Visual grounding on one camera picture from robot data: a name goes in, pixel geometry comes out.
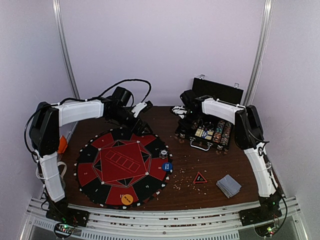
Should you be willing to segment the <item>purple 500 poker chip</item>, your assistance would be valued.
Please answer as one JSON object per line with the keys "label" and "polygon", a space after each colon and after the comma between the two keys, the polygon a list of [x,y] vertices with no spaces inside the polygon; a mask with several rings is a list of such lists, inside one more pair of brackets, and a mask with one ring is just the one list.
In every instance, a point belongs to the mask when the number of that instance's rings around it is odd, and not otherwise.
{"label": "purple 500 poker chip", "polygon": [[161,159],[165,159],[165,158],[167,158],[168,157],[168,151],[166,150],[166,149],[162,149],[160,152],[159,152],[159,157],[161,158]]}

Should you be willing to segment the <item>blue small blind button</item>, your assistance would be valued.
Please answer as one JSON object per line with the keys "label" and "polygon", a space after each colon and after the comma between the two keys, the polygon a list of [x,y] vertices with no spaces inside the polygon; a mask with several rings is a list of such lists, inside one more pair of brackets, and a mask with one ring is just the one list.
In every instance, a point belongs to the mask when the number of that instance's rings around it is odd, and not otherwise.
{"label": "blue small blind button", "polygon": [[163,163],[161,168],[165,172],[172,172],[173,171],[173,165],[170,162]]}

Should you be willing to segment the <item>orange big blind button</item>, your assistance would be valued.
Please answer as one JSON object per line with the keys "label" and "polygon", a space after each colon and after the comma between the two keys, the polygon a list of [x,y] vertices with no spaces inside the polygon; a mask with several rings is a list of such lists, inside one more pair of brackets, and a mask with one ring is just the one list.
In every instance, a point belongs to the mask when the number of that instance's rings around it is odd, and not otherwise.
{"label": "orange big blind button", "polygon": [[121,203],[125,206],[129,206],[134,202],[134,197],[131,194],[121,195]]}

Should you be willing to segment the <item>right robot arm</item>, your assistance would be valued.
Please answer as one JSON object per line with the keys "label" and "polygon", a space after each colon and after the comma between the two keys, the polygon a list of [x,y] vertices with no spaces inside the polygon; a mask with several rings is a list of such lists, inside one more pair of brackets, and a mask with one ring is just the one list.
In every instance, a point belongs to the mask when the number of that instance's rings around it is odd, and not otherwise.
{"label": "right robot arm", "polygon": [[268,141],[264,139],[260,117],[254,105],[233,104],[209,95],[196,97],[191,89],[184,91],[180,99],[186,107],[185,119],[202,114],[233,124],[234,141],[250,162],[259,197],[273,203],[282,197],[267,156]]}

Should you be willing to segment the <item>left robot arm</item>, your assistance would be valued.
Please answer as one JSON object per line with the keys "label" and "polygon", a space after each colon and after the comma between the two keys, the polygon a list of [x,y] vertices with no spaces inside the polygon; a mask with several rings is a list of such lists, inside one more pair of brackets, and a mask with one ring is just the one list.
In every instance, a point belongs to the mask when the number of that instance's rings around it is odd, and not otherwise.
{"label": "left robot arm", "polygon": [[54,203],[65,198],[58,170],[60,127],[87,119],[106,118],[126,126],[138,136],[149,128],[139,115],[153,106],[151,101],[144,98],[135,106],[128,107],[133,94],[118,83],[112,85],[112,89],[113,94],[107,97],[100,94],[88,99],[68,97],[58,103],[40,102],[27,121],[23,137],[29,138],[31,145],[26,148],[40,167],[40,179]]}

